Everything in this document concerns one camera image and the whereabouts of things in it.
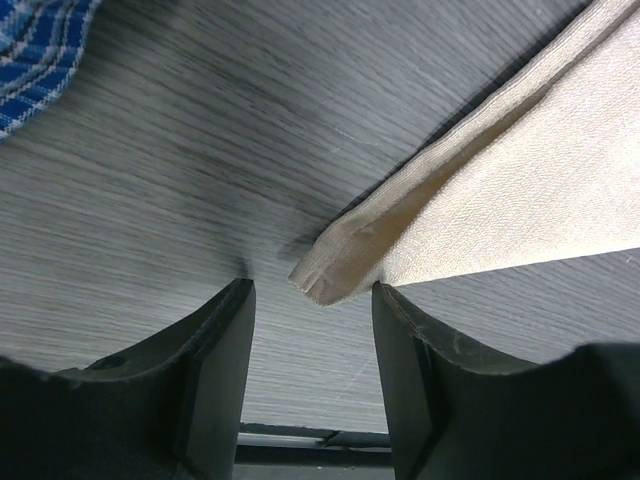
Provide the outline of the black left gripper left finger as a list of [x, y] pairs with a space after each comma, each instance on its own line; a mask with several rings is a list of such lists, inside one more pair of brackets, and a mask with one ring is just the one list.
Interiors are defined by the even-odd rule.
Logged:
[[228, 479], [255, 323], [248, 279], [84, 369], [1, 361], [5, 479]]

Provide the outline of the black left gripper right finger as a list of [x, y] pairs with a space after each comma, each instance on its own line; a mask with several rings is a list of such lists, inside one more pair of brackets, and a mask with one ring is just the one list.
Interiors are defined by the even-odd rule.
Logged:
[[635, 479], [639, 347], [591, 343], [535, 364], [372, 289], [399, 479]]

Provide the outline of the beige cloth napkin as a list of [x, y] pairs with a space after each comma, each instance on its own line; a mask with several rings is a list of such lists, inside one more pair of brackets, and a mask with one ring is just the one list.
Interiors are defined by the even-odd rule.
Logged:
[[291, 273], [368, 290], [636, 248], [639, 5], [596, 1], [359, 205]]

